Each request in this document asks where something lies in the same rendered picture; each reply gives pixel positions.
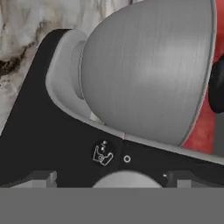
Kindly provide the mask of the grey metal mixer bowl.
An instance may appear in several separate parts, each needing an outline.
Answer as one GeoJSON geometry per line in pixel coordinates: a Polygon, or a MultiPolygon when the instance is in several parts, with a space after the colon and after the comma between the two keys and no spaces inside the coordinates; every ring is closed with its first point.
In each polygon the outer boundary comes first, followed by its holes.
{"type": "Polygon", "coordinates": [[[179,146],[205,98],[217,31],[215,0],[144,0],[90,34],[80,89],[107,126],[179,146]]]}

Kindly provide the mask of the black round mixer knob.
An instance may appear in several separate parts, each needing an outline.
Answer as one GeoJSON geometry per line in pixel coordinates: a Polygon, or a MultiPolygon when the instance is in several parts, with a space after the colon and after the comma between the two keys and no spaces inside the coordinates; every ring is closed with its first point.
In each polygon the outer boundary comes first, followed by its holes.
{"type": "Polygon", "coordinates": [[[224,54],[212,66],[208,83],[208,101],[214,113],[224,113],[224,54]]]}

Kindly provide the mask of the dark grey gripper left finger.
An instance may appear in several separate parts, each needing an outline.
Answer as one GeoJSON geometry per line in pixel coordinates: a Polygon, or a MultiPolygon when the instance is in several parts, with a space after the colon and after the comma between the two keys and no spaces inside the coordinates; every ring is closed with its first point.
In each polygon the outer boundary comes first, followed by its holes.
{"type": "Polygon", "coordinates": [[[56,171],[34,171],[20,180],[0,185],[0,188],[55,188],[56,171]]]}

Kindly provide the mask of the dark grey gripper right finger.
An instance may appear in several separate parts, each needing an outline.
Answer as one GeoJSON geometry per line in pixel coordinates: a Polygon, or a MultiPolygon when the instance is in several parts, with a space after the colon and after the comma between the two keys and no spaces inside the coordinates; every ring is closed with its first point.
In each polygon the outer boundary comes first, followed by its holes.
{"type": "Polygon", "coordinates": [[[163,174],[167,180],[166,187],[176,188],[224,188],[224,184],[214,183],[211,180],[198,178],[189,171],[168,171],[163,174]]]}

